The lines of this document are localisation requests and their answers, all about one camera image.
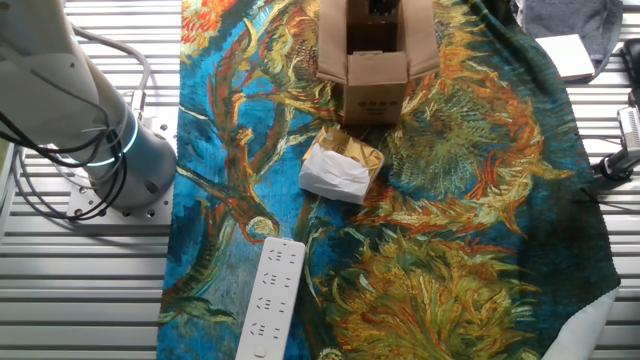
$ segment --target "silver slatted surface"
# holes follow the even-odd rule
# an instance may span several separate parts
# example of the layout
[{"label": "silver slatted surface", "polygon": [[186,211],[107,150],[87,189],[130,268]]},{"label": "silver slatted surface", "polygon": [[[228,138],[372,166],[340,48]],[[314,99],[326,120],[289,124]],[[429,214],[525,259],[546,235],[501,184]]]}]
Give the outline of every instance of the silver slatted surface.
[{"label": "silver slatted surface", "polygon": [[[72,22],[149,57],[154,76],[146,125],[168,139],[176,130],[180,3],[67,1]],[[625,0],[625,11],[621,40],[640,36],[640,0]],[[102,45],[81,44],[119,90],[134,89],[142,73],[134,59]],[[593,162],[617,150],[601,137],[620,138],[616,111],[625,106],[628,92],[620,58],[612,58],[592,85],[569,89]],[[38,175],[38,189],[66,209],[70,188],[65,180],[34,155],[27,164]],[[592,359],[640,359],[640,179],[601,200],[631,210],[602,205],[623,280]],[[168,229],[121,227],[92,237],[99,228],[71,232],[36,216],[15,197],[0,246],[0,359],[155,359]]]}]

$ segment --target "white book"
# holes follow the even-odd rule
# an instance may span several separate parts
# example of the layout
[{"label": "white book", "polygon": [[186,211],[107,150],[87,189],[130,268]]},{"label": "white book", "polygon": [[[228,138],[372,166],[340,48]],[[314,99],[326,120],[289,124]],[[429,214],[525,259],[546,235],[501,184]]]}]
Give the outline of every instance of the white book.
[{"label": "white book", "polygon": [[593,63],[578,34],[538,38],[536,41],[547,52],[563,80],[594,74]]}]

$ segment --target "gold wrapping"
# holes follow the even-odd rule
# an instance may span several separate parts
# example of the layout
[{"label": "gold wrapping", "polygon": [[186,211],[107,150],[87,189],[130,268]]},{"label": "gold wrapping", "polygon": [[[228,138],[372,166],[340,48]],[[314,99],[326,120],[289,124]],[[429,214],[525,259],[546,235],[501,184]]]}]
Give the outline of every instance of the gold wrapping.
[{"label": "gold wrapping", "polygon": [[340,155],[365,165],[369,168],[369,178],[372,181],[378,175],[378,172],[380,172],[384,164],[384,155],[377,149],[326,126],[322,127],[318,136],[313,140],[309,150],[307,150],[307,153],[302,157],[302,162],[307,160],[311,155],[311,149],[318,144],[327,150],[335,151]]}]

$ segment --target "patterned fabric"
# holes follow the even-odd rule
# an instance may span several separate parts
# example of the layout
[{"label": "patterned fabric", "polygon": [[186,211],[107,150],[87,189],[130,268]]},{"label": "patterned fabric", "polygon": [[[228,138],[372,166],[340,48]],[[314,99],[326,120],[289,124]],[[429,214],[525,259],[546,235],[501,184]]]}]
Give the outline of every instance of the patterned fabric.
[{"label": "patterned fabric", "polygon": [[286,359],[539,359],[619,278],[566,91],[506,2],[435,0],[441,72],[363,206],[298,188],[338,126],[318,0],[185,0],[159,359],[234,359],[266,236],[308,253]]}]

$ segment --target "electrical outlet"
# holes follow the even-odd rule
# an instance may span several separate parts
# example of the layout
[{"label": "electrical outlet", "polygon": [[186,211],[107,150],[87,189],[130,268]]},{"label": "electrical outlet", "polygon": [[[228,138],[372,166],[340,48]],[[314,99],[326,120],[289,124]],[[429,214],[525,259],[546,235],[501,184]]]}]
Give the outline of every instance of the electrical outlet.
[{"label": "electrical outlet", "polygon": [[282,360],[302,273],[305,246],[265,240],[236,360]]}]

